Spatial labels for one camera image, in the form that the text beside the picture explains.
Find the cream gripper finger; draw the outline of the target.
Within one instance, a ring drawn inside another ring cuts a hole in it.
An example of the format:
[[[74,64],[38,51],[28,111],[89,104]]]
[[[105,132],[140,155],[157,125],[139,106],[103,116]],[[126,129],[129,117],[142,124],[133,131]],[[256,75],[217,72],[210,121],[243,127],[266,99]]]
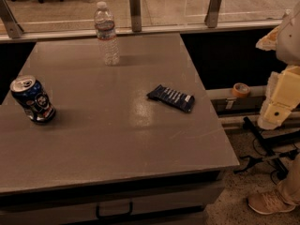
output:
[[[289,65],[280,73],[272,72],[265,96],[257,123],[262,129],[273,130],[300,104],[300,67]]]
[[[274,51],[277,47],[277,38],[278,38],[279,27],[275,27],[267,35],[260,38],[256,43],[256,48],[263,51]]]

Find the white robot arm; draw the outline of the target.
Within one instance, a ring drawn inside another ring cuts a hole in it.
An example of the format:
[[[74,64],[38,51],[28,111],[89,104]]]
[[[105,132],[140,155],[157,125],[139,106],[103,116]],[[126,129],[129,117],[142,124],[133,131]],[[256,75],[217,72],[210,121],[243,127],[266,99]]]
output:
[[[287,65],[280,73],[271,72],[257,121],[260,128],[273,130],[300,104],[300,2],[279,26],[259,39],[256,47],[275,51],[277,59]]]

